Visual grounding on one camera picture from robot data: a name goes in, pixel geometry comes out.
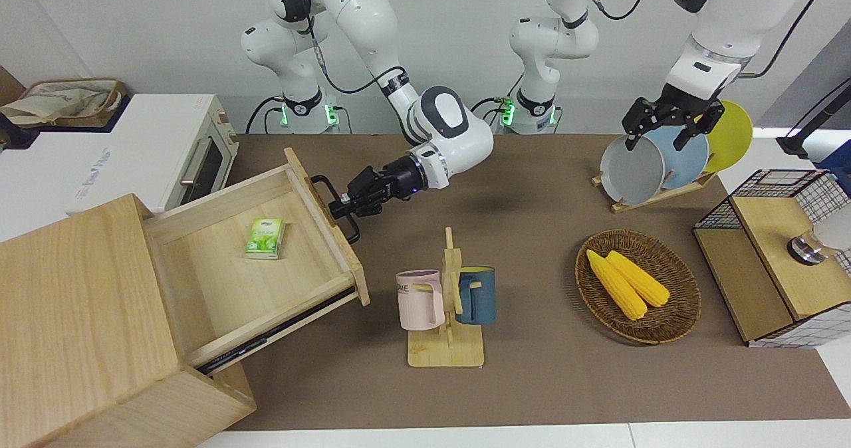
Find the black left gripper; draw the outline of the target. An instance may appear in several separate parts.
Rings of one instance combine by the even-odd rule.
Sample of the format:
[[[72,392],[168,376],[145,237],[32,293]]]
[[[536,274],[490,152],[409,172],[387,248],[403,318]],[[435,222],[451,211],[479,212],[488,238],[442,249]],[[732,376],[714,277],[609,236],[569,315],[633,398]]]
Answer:
[[[650,102],[644,97],[636,98],[621,119],[627,135],[625,147],[632,151],[638,140],[654,129],[654,124],[681,125],[683,129],[675,137],[673,148],[682,151],[693,137],[710,134],[724,112],[716,94],[703,99],[666,82],[658,99]]]

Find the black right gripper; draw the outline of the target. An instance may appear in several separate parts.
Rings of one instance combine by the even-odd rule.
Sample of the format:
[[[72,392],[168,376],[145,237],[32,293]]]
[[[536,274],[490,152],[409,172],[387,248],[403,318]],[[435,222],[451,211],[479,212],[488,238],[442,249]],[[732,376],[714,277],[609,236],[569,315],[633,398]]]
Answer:
[[[383,203],[390,199],[408,200],[426,188],[422,167],[408,154],[386,164],[380,171],[373,166],[365,167],[349,182],[346,194],[329,203],[329,212],[334,219],[373,217],[382,213]]]

